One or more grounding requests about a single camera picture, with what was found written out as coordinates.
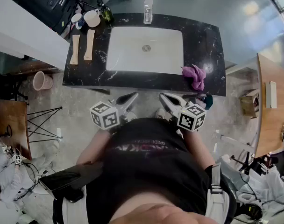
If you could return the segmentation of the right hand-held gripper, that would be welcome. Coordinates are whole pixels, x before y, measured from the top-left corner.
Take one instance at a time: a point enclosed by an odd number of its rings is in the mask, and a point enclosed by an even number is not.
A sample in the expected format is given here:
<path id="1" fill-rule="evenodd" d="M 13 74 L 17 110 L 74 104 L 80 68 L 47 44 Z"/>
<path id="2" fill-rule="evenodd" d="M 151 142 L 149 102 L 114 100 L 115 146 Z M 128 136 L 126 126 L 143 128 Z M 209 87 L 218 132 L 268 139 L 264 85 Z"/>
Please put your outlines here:
<path id="1" fill-rule="evenodd" d="M 189 132 L 203 126 L 206 110 L 198 104 L 187 103 L 182 97 L 172 93 L 160 93 L 159 101 L 166 112 L 172 115 L 172 122 Z"/>

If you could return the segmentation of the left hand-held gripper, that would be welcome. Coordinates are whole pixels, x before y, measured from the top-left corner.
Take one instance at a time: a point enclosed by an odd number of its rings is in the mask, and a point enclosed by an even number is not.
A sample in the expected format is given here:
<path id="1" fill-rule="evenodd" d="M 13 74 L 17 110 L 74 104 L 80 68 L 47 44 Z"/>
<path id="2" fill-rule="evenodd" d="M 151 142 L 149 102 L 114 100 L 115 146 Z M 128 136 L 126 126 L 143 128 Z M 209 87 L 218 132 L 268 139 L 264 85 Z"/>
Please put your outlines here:
<path id="1" fill-rule="evenodd" d="M 94 125 L 109 130 L 124 124 L 123 115 L 131 110 L 138 96 L 137 92 L 132 92 L 108 103 L 99 101 L 89 109 Z"/>

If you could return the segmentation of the purple cloth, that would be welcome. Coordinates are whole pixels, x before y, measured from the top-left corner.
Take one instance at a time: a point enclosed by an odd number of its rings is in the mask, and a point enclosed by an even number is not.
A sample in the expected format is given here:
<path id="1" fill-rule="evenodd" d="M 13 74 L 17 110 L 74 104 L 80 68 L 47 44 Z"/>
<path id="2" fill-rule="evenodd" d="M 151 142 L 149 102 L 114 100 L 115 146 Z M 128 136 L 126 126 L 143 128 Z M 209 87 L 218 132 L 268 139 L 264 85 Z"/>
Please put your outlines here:
<path id="1" fill-rule="evenodd" d="M 192 88 L 197 91 L 203 91 L 204 79 L 206 78 L 206 72 L 204 69 L 199 68 L 196 65 L 182 67 L 182 75 L 185 78 L 192 80 Z"/>

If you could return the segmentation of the chrome faucet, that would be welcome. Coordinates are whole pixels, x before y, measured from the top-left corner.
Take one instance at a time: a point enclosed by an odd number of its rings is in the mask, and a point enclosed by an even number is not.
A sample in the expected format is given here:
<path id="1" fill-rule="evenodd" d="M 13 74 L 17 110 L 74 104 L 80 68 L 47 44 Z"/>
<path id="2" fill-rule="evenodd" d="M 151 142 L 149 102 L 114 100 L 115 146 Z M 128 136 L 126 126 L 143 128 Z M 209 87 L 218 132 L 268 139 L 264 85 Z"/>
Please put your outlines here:
<path id="1" fill-rule="evenodd" d="M 150 25 L 153 19 L 153 0 L 144 0 L 144 18 L 143 23 Z"/>

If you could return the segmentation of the person's left forearm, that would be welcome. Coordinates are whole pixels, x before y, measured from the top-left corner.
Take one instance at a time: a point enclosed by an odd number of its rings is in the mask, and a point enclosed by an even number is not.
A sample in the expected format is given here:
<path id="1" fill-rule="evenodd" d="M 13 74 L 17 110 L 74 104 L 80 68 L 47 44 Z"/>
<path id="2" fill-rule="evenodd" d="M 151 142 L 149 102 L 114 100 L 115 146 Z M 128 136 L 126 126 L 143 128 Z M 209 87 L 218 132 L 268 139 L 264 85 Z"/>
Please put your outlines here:
<path id="1" fill-rule="evenodd" d="M 98 130 L 89 145 L 80 154 L 76 164 L 82 165 L 95 163 L 102 156 L 111 136 L 111 133 L 107 130 Z"/>

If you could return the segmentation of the person's right forearm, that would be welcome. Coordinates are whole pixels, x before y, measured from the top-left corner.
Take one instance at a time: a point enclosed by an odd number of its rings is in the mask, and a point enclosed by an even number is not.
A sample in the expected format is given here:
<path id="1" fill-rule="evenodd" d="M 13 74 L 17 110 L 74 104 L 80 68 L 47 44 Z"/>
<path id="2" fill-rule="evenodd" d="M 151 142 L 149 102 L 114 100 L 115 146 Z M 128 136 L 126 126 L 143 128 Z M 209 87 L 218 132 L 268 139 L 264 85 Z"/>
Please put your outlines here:
<path id="1" fill-rule="evenodd" d="M 210 154 L 197 131 L 189 132 L 185 129 L 181 129 L 181 132 L 188 151 L 203 169 L 215 165 L 213 156 Z"/>

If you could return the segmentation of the person's left shoe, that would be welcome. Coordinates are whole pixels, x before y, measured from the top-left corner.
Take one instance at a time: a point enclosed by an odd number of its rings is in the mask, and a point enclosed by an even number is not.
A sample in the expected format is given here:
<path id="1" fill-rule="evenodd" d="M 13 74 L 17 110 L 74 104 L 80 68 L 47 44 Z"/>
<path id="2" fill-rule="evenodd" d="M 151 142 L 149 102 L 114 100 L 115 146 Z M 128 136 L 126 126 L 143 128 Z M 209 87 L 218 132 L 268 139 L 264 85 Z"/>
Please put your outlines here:
<path id="1" fill-rule="evenodd" d="M 134 119 L 137 119 L 137 116 L 133 112 L 129 111 L 123 115 L 123 119 L 126 123 L 128 123 Z"/>

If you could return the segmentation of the dark teal bag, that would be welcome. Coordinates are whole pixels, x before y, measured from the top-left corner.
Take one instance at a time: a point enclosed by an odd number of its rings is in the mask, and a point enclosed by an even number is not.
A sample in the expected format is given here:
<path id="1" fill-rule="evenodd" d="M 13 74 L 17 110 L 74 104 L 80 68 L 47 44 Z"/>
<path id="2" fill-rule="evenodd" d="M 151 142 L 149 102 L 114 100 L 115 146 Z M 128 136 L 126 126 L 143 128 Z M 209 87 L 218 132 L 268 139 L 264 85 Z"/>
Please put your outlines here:
<path id="1" fill-rule="evenodd" d="M 209 110 L 211 106 L 213 105 L 213 97 L 209 94 L 204 94 L 201 96 L 197 96 L 195 98 L 196 104 L 201 106 L 205 110 Z"/>

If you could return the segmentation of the white sink basin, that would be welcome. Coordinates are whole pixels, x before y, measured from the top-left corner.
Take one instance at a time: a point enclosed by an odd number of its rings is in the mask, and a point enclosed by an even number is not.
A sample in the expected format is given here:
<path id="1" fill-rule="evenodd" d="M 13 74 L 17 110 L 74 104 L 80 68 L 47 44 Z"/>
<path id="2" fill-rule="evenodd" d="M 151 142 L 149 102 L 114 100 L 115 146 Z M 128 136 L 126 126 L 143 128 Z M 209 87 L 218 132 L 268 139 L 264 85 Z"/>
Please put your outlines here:
<path id="1" fill-rule="evenodd" d="M 142 46 L 149 45 L 150 52 Z M 181 75 L 184 65 L 181 31 L 124 26 L 111 30 L 106 69 Z"/>

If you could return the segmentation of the person's black shirt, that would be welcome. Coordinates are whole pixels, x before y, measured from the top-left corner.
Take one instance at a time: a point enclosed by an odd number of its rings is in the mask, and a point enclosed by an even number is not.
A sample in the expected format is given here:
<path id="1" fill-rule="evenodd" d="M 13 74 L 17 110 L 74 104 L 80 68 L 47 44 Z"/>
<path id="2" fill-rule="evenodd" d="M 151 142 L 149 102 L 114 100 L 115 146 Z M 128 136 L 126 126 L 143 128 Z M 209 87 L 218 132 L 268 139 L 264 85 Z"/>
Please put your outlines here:
<path id="1" fill-rule="evenodd" d="M 134 119 L 116 131 L 102 174 L 86 186 L 88 224 L 108 224 L 144 204 L 167 204 L 231 224 L 236 200 L 215 165 L 203 169 L 165 119 Z"/>

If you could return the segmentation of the cardboard box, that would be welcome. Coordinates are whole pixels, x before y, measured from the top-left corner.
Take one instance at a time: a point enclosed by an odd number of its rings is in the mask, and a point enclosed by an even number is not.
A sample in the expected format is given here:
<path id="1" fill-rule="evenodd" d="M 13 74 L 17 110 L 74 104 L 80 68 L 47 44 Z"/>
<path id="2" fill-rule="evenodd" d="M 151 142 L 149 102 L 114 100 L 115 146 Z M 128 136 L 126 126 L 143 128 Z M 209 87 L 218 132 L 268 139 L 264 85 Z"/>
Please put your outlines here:
<path id="1" fill-rule="evenodd" d="M 257 118 L 259 114 L 259 89 L 240 97 L 241 111 L 244 116 Z"/>

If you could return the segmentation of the pink waste bin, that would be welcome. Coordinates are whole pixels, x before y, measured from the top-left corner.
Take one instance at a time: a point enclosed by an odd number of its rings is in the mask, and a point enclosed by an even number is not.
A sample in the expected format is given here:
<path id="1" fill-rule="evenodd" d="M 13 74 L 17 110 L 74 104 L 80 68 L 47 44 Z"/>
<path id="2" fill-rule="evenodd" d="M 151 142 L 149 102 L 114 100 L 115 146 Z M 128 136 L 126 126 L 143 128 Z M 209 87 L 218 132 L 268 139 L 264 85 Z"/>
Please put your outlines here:
<path id="1" fill-rule="evenodd" d="M 33 79 L 33 87 L 36 91 L 48 90 L 53 86 L 53 78 L 39 71 Z"/>

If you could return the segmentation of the green soap bottle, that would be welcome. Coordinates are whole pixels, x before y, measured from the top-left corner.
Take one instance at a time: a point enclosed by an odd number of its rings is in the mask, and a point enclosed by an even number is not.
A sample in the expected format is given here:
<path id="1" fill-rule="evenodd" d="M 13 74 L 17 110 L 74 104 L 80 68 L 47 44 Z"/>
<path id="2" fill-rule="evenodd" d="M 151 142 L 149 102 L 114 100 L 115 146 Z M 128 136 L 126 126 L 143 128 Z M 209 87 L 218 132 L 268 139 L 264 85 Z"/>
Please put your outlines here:
<path id="1" fill-rule="evenodd" d="M 100 2 L 99 5 L 100 5 L 100 8 L 101 8 L 100 13 L 101 13 L 103 19 L 105 20 L 105 22 L 107 22 L 109 24 L 113 23 L 114 22 L 114 16 L 113 16 L 111 9 L 108 6 L 106 6 L 103 2 Z"/>

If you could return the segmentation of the blue and white mug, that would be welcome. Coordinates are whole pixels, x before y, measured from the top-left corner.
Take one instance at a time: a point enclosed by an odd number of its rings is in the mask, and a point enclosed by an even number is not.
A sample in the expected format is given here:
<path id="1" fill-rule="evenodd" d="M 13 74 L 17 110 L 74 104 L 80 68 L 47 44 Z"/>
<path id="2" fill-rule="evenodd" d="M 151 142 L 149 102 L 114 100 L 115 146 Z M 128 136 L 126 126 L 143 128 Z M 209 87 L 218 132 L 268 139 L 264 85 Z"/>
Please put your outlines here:
<path id="1" fill-rule="evenodd" d="M 74 14 L 71 22 L 76 26 L 77 30 L 80 30 L 85 25 L 85 20 L 81 13 Z"/>

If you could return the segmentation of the white box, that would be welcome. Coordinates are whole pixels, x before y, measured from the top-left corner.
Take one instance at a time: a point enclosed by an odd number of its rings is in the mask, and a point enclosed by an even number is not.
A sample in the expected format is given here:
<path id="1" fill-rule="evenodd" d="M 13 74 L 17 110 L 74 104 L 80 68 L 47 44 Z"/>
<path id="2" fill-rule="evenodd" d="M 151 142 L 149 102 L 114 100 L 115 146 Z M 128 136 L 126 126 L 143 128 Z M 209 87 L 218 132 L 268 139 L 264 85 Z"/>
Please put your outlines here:
<path id="1" fill-rule="evenodd" d="M 266 86 L 266 108 L 277 108 L 277 84 L 276 82 L 269 81 Z"/>

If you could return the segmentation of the black tripod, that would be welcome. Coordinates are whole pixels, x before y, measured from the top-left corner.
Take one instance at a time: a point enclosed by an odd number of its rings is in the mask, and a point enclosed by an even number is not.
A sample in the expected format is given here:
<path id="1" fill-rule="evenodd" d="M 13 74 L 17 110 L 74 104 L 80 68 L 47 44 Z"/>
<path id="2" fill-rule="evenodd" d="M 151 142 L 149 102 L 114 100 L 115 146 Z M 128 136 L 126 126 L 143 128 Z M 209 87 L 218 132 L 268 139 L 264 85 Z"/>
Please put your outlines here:
<path id="1" fill-rule="evenodd" d="M 74 5 L 74 8 L 72 9 L 72 16 L 75 14 L 84 15 L 85 13 L 87 13 L 88 10 L 85 9 L 85 7 L 92 8 L 97 13 L 97 15 L 100 16 L 100 10 L 98 8 L 82 0 L 75 0 L 75 5 Z"/>

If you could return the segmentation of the light wooden curved table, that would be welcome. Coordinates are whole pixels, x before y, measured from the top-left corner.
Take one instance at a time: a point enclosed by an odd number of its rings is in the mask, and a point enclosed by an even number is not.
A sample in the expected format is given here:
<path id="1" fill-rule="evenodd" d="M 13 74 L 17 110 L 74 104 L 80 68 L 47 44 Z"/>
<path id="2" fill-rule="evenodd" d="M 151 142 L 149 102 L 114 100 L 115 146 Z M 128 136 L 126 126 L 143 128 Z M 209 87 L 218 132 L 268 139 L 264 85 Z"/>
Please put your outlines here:
<path id="1" fill-rule="evenodd" d="M 284 124 L 284 69 L 257 54 L 257 71 L 260 101 L 255 157 L 260 157 L 283 147 L 281 130 Z M 276 83 L 277 108 L 266 106 L 266 84 L 269 82 Z"/>

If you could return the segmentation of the dark wooden table black legs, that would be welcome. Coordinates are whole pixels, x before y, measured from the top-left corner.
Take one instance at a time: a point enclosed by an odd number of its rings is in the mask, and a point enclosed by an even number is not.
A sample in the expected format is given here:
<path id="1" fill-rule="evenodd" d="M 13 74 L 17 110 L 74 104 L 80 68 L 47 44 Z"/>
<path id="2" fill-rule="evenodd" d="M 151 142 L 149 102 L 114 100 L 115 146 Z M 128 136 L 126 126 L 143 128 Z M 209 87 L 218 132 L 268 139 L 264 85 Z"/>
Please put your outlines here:
<path id="1" fill-rule="evenodd" d="M 63 108 L 51 108 L 28 113 L 28 103 L 0 99 L 0 141 L 32 159 L 30 144 L 58 140 L 58 136 L 43 125 Z"/>

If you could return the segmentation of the unused spare gripper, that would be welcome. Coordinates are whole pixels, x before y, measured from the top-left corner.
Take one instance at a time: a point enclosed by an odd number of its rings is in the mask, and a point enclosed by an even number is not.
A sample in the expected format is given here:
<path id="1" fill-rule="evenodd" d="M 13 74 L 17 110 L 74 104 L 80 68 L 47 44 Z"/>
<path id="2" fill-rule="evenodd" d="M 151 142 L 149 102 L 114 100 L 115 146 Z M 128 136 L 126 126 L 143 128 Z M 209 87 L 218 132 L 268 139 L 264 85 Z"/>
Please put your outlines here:
<path id="1" fill-rule="evenodd" d="M 21 158 L 21 154 L 20 154 L 20 151 L 15 148 L 14 150 L 14 161 L 15 161 L 15 164 L 20 166 L 22 164 L 22 158 Z"/>

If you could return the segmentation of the white plastic bags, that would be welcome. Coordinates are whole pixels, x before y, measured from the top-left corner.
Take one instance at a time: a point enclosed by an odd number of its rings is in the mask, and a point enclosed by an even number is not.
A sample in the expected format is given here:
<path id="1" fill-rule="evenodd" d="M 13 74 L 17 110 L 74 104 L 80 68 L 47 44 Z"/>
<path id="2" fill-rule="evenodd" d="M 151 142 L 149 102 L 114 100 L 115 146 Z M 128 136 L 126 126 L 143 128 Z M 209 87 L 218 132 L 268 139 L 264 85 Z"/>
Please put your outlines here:
<path id="1" fill-rule="evenodd" d="M 237 200 L 243 204 L 256 204 L 267 213 L 284 210 L 284 182 L 276 167 L 259 175 L 254 170 L 249 174 L 240 172 L 242 186 L 237 188 Z"/>

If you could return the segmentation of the large black machine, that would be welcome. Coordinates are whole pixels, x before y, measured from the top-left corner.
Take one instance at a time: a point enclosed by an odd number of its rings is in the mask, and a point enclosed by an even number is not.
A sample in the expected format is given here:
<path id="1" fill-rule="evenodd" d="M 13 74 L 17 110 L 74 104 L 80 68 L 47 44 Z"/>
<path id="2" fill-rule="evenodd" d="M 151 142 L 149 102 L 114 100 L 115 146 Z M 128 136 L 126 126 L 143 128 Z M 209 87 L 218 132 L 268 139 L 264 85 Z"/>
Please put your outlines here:
<path id="1" fill-rule="evenodd" d="M 47 27 L 62 34 L 71 22 L 76 0 L 13 0 Z"/>

